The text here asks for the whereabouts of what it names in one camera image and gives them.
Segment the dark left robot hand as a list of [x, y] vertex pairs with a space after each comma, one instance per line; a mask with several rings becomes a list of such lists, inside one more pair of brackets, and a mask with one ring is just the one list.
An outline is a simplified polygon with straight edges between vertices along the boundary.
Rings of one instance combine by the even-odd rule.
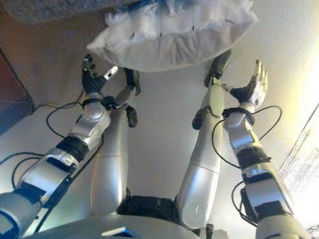
[[82, 61], [82, 87], [86, 95], [97, 93], [101, 97], [104, 97], [102, 88], [107, 81], [119, 71], [119, 67], [112, 66], [107, 72], [101, 75], [96, 72], [95, 67], [96, 65], [93, 63], [93, 58], [88, 53]]

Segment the dark right robot hand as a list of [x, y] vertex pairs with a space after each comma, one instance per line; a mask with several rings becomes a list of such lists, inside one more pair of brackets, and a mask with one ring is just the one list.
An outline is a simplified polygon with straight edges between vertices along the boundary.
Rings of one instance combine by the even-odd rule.
[[268, 90], [268, 71], [261, 60], [256, 60], [253, 76], [246, 86], [233, 88], [231, 95], [241, 103], [250, 103], [258, 108], [264, 102]]

